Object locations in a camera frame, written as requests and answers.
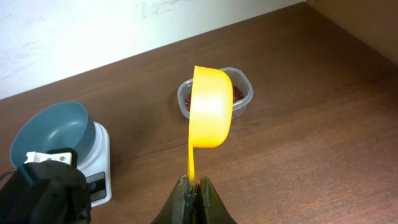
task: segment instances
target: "white wall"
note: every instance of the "white wall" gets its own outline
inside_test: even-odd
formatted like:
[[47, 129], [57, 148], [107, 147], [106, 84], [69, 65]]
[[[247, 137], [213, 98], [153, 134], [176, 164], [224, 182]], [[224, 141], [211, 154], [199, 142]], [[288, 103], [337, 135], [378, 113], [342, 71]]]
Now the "white wall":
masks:
[[0, 1], [0, 99], [302, 1]]

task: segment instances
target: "wooden table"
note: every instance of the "wooden table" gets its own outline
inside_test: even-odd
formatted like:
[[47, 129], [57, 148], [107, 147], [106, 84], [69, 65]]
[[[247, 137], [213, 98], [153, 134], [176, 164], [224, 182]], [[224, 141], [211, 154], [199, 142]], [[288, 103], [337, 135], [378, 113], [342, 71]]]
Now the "wooden table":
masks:
[[1, 100], [0, 170], [30, 117], [82, 102], [111, 138], [92, 223], [149, 223], [186, 173], [177, 88], [194, 65], [254, 88], [225, 143], [195, 151], [238, 223], [398, 223], [398, 68], [305, 3]]

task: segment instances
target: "blue bowl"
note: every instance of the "blue bowl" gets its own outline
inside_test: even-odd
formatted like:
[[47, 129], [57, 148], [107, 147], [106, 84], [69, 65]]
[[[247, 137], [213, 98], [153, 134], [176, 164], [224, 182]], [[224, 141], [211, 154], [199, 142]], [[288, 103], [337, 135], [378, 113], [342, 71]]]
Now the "blue bowl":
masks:
[[14, 167], [27, 160], [27, 152], [46, 153], [70, 147], [78, 153], [78, 164], [88, 155], [95, 141], [95, 125], [86, 108], [65, 101], [37, 113], [19, 130], [11, 146]]

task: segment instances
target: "clear plastic container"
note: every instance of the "clear plastic container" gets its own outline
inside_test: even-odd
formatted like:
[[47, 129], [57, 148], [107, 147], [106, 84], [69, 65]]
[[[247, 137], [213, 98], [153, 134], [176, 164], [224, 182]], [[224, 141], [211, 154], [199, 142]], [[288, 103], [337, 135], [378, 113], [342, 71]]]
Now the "clear plastic container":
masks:
[[[242, 93], [244, 94], [244, 98], [234, 103], [232, 118], [236, 118], [241, 116], [246, 109], [246, 105], [253, 98], [253, 87], [251, 86], [248, 78], [244, 75], [242, 71], [237, 68], [222, 68], [221, 71], [224, 71], [232, 81], [232, 85], [236, 85]], [[192, 92], [192, 79], [185, 81], [181, 84], [180, 88], [178, 88], [177, 98], [178, 104], [180, 105], [180, 109], [182, 114], [189, 119], [189, 111], [185, 107], [185, 98]]]

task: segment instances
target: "yellow measuring cup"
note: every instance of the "yellow measuring cup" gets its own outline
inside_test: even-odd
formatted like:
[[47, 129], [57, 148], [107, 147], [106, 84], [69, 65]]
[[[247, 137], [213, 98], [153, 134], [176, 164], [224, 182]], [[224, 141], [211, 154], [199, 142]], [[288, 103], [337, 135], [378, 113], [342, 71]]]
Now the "yellow measuring cup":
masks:
[[232, 83], [225, 72], [195, 66], [188, 136], [188, 176], [195, 183], [194, 147], [216, 147], [224, 142], [231, 126]]

